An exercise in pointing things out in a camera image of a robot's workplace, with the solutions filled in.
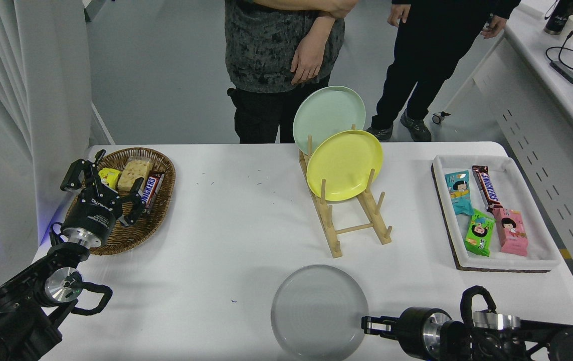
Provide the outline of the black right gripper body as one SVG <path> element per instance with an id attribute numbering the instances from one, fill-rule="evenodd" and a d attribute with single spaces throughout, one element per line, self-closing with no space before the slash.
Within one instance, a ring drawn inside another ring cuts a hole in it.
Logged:
<path id="1" fill-rule="evenodd" d="M 429 318 L 435 309 L 410 307 L 401 313 L 396 335 L 403 351 L 413 358 L 432 359 L 429 351 L 435 340 L 435 327 L 430 325 Z"/>

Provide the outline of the person's left hand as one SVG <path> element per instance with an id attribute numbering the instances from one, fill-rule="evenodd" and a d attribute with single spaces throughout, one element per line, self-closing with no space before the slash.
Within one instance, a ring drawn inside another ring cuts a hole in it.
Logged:
<path id="1" fill-rule="evenodd" d="M 304 84 L 320 73 L 325 46 L 316 40 L 303 39 L 291 62 L 292 85 Z"/>
<path id="2" fill-rule="evenodd" d="M 490 19 L 490 22 L 486 27 L 484 27 L 480 33 L 480 35 L 484 39 L 492 39 L 495 38 L 506 26 L 507 19 L 502 18 L 500 16 L 494 15 Z"/>

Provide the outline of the person's right hand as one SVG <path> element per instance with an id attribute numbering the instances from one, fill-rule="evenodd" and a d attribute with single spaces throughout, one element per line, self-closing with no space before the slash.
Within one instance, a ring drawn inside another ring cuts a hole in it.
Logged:
<path id="1" fill-rule="evenodd" d="M 406 23 L 411 7 L 411 4 L 392 4 L 388 23 L 393 27 L 400 27 Z"/>

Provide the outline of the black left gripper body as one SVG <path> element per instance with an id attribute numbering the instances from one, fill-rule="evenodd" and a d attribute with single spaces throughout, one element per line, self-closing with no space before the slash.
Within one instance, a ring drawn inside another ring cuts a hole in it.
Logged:
<path id="1" fill-rule="evenodd" d="M 116 224 L 115 206 L 111 204 L 118 193 L 110 188 L 96 195 L 94 188 L 84 188 L 76 198 L 69 215 L 65 220 L 65 235 L 71 236 L 75 229 L 82 229 L 97 237 L 108 237 Z"/>

